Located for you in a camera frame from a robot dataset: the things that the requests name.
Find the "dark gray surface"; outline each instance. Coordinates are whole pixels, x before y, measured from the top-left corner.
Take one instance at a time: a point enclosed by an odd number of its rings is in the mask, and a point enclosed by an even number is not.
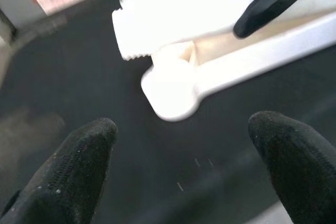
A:
[[[0,159],[1,207],[71,130],[103,116],[119,137],[94,220],[101,224],[243,223],[275,203],[247,134],[254,112],[279,111],[336,144],[336,46],[212,95],[191,118],[168,123],[140,87],[151,60],[127,62],[118,52],[111,22],[118,2],[100,0],[13,60],[0,90],[0,126],[19,110],[25,130],[35,128],[27,135],[11,121],[15,137],[0,151],[9,156]]]

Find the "black mat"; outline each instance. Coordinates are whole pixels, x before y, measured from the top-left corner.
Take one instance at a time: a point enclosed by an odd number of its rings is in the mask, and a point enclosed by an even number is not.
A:
[[[68,132],[102,116],[116,122],[119,137],[100,224],[243,223],[275,203],[247,133],[256,111],[279,111],[336,140],[336,46],[212,95],[191,118],[168,123],[140,87],[150,58],[127,62],[118,52],[111,22],[118,2],[100,0],[17,53],[0,90],[0,120],[26,108],[28,122],[52,113],[64,127],[56,140],[40,132],[46,145],[38,150],[28,143],[17,153],[13,145],[17,168],[0,169],[3,181],[12,176],[1,204]]]

